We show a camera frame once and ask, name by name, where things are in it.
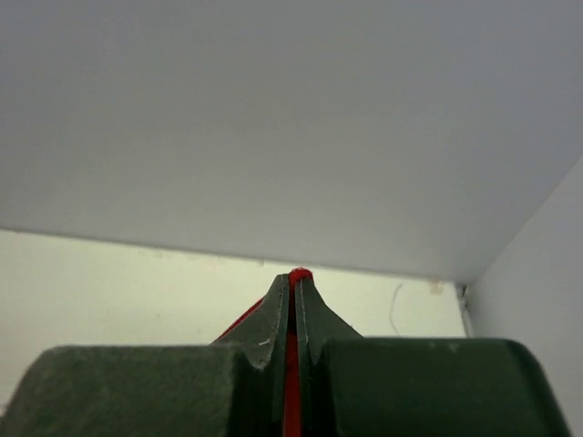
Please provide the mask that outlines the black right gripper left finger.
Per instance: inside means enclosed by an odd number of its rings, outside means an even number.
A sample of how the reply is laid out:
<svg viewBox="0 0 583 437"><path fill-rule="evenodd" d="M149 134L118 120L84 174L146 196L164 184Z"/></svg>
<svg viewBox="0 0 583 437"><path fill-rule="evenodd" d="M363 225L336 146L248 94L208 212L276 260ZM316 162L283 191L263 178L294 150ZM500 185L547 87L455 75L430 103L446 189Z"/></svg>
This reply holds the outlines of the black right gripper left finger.
<svg viewBox="0 0 583 437"><path fill-rule="evenodd" d="M279 436L290 287L209 345L44 351L1 419L4 436Z"/></svg>

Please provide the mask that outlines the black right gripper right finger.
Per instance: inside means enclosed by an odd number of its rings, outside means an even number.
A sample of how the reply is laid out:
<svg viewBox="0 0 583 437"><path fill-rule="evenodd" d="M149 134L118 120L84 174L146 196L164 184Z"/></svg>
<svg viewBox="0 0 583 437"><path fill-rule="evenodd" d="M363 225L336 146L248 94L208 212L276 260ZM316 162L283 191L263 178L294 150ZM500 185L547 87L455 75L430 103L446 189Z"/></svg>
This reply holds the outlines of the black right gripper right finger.
<svg viewBox="0 0 583 437"><path fill-rule="evenodd" d="M293 282L304 436L567 436L547 377L505 339L366 338Z"/></svg>

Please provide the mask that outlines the red t shirt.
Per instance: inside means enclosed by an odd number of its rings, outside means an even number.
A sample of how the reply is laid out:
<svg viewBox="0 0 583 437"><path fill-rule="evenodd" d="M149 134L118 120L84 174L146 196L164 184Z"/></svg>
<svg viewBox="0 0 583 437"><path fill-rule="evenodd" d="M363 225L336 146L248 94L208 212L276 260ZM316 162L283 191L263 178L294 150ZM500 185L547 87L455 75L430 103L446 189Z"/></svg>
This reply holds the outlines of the red t shirt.
<svg viewBox="0 0 583 437"><path fill-rule="evenodd" d="M237 382L229 436L301 436L300 353L295 287L312 273L296 268L275 277L266 294L212 342L233 348Z"/></svg>

